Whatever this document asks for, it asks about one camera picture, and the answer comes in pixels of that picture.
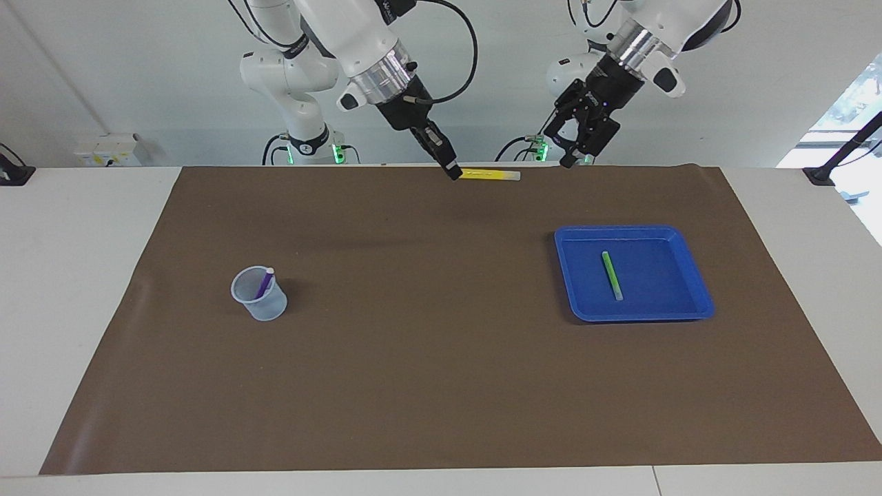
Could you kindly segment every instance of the black cable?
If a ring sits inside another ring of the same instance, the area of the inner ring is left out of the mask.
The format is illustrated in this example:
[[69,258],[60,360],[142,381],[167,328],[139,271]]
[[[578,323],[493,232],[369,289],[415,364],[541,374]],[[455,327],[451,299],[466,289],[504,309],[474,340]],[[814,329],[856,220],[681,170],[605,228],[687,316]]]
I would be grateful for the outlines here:
[[18,161],[21,162],[21,165],[23,167],[27,167],[27,164],[25,163],[25,161],[21,160],[21,157],[19,157],[19,154],[15,153],[15,150],[13,150],[12,148],[9,148],[8,146],[4,145],[3,143],[0,143],[0,147],[5,148],[9,153],[12,154],[13,157],[18,159]]
[[570,21],[576,26],[576,16],[572,14],[572,0],[566,0],[566,10],[570,11]]
[[355,152],[355,158],[358,160],[358,163],[362,163],[362,156],[358,153],[358,148],[353,147],[352,145],[343,145],[340,147],[343,150],[352,150]]
[[735,8],[736,8],[735,20],[732,21],[731,26],[723,29],[722,31],[720,31],[720,33],[728,33],[729,31],[734,29],[735,26],[738,26],[739,22],[741,22],[741,0],[735,0]]
[[454,91],[451,94],[448,94],[444,98],[433,98],[431,100],[428,100],[425,98],[414,98],[413,99],[414,103],[419,103],[421,105],[434,105],[435,103],[445,103],[445,102],[453,100],[457,96],[460,96],[461,94],[465,93],[466,90],[468,89],[468,87],[472,86],[472,81],[475,80],[475,74],[478,72],[478,34],[475,32],[475,27],[472,26],[472,21],[469,20],[466,13],[463,12],[456,5],[451,4],[450,2],[447,2],[447,0],[417,0],[417,1],[418,2],[425,2],[427,4],[443,5],[444,7],[447,7],[448,9],[456,12],[457,14],[460,15],[462,20],[466,22],[466,26],[468,27],[468,32],[469,32],[469,34],[472,35],[472,53],[473,53],[472,70],[468,74],[468,78],[466,79],[465,84],[463,84],[460,89]]
[[258,18],[254,17],[254,11],[251,9],[251,6],[248,5],[248,0],[245,0],[244,3],[245,8],[248,9],[248,14],[251,16],[251,20],[254,21],[254,26],[258,27],[258,31],[266,36],[266,39],[269,40],[270,43],[279,47],[280,49],[292,49],[297,46],[297,41],[293,43],[281,43],[279,41],[276,41],[272,36],[270,36],[269,33],[264,30],[264,27],[260,25],[260,23],[258,22]]
[[287,152],[286,147],[276,147],[273,149],[273,152],[270,154],[270,165],[275,165],[275,154],[276,152]]
[[502,147],[502,150],[499,151],[499,154],[497,155],[497,158],[496,158],[496,160],[494,160],[494,162],[499,162],[499,160],[502,158],[502,156],[505,154],[505,152],[508,151],[509,148],[513,147],[517,143],[520,143],[521,141],[527,141],[527,137],[521,136],[519,138],[515,138],[515,139],[509,141],[508,143],[506,143],[505,146]]
[[269,141],[266,142],[266,148],[264,148],[264,160],[260,162],[260,165],[266,165],[266,156],[270,154],[270,148],[273,147],[273,143],[280,140],[281,137],[276,134]]
[[251,33],[251,36],[254,36],[255,40],[266,44],[266,41],[261,40],[260,37],[258,36],[258,34],[255,33],[253,29],[251,29],[251,26],[248,25],[248,21],[245,20],[245,17],[242,15],[242,13],[239,12],[239,9],[236,8],[235,4],[233,4],[233,0],[227,0],[227,3],[229,4],[230,8],[233,9],[233,12],[235,12],[235,15],[239,16],[239,20],[242,21],[242,25],[245,26],[245,29],[247,29],[249,33]]
[[882,145],[882,141],[879,141],[879,143],[877,143],[873,148],[870,148],[869,152],[857,157],[856,159],[854,159],[852,161],[841,163],[837,167],[842,167],[843,165],[849,165],[849,164],[855,163],[861,159],[867,158],[868,156],[870,156],[873,152],[875,152],[879,148],[879,145]]
[[519,151],[518,154],[514,155],[514,160],[512,162],[517,162],[518,157],[520,157],[520,154],[524,154],[524,160],[526,160],[527,157],[530,155],[530,151],[532,151],[532,150],[533,150],[533,148],[527,148],[526,150]]
[[612,11],[613,11],[613,9],[616,8],[617,4],[618,4],[618,0],[614,0],[612,5],[609,6],[609,10],[607,11],[607,15],[603,16],[603,19],[601,19],[600,22],[595,24],[595,23],[591,22],[591,19],[588,18],[588,4],[583,3],[582,4],[582,11],[585,13],[585,21],[587,21],[588,25],[591,27],[603,26],[603,23],[606,22],[607,19],[609,19],[609,16],[612,15]]
[[536,134],[541,135],[545,131],[545,128],[548,127],[549,123],[551,122],[551,119],[554,118],[554,115],[556,113],[557,113],[557,109],[551,110],[551,113],[549,114],[549,118],[545,119],[545,124],[542,125],[542,128]]

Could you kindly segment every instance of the clear plastic cup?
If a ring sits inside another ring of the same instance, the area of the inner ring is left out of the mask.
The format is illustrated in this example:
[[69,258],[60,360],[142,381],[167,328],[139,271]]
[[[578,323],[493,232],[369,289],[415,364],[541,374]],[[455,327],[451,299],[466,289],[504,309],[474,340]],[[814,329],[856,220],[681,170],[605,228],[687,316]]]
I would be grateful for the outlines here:
[[278,319],[288,308],[288,297],[281,290],[276,278],[270,282],[266,293],[260,298],[255,298],[260,289],[260,283],[264,280],[267,267],[248,267],[239,273],[230,286],[233,299],[245,306],[254,320],[269,322]]

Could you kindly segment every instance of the white wall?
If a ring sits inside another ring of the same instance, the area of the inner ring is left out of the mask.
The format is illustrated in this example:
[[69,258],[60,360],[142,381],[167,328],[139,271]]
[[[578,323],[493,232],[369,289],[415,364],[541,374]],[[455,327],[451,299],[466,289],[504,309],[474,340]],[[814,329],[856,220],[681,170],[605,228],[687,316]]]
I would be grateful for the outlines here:
[[[456,3],[475,23],[481,66],[472,88],[432,117],[462,161],[492,160],[539,128],[553,102],[545,69],[584,41],[563,0]],[[743,3],[736,30],[678,59],[687,95],[644,89],[617,113],[623,130],[598,162],[773,167],[882,51],[873,0]],[[452,12],[423,4],[393,29],[434,95],[459,86],[470,45]],[[40,46],[50,60],[34,54]],[[222,0],[0,0],[0,139],[44,166],[73,165],[75,136],[102,127],[139,133],[158,165],[257,162],[283,126],[239,79],[239,58],[255,46]],[[341,114],[342,84],[319,100],[365,161],[427,161],[374,109]]]

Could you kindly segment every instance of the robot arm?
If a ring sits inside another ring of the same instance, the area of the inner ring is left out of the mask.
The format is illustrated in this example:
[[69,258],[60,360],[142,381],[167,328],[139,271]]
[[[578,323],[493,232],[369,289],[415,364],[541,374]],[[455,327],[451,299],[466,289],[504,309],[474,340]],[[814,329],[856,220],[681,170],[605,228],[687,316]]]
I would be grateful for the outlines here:
[[[647,81],[672,98],[682,96],[685,84],[674,58],[716,36],[732,5],[733,0],[583,0],[584,11],[574,18],[584,14],[585,22],[577,21],[579,29],[592,46],[607,40],[606,54],[584,81],[575,79],[555,102],[545,135],[565,150],[561,165],[569,168],[597,156],[621,127],[610,114],[624,107]],[[620,23],[611,38],[616,25],[609,22]],[[564,69],[552,71],[566,73],[569,62],[561,61]],[[549,82],[559,84],[560,78],[549,75]],[[578,123],[574,137],[562,133],[571,120]]]
[[337,83],[337,64],[323,57],[300,28],[300,12],[288,0],[247,0],[259,33],[280,49],[245,54],[239,71],[245,84],[271,100],[288,128],[288,149],[298,164],[335,163],[342,136],[326,123],[308,93]]
[[349,85],[338,100],[344,111],[376,106],[397,131],[410,130],[451,179],[462,175],[450,140],[429,120],[431,100],[388,24],[415,0],[294,0],[322,49],[333,54]]

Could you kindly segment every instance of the green indicator light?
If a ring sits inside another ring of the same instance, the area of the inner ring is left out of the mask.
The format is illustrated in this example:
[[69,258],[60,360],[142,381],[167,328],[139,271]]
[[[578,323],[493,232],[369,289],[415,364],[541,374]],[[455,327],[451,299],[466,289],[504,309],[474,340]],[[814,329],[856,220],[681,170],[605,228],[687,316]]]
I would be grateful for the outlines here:
[[545,159],[547,159],[548,156],[549,156],[549,146],[546,143],[542,143],[542,145],[539,147],[539,153],[536,154],[536,161],[537,162],[545,162]]
[[337,145],[333,146],[333,159],[338,164],[344,163],[346,161],[346,152],[338,147]]

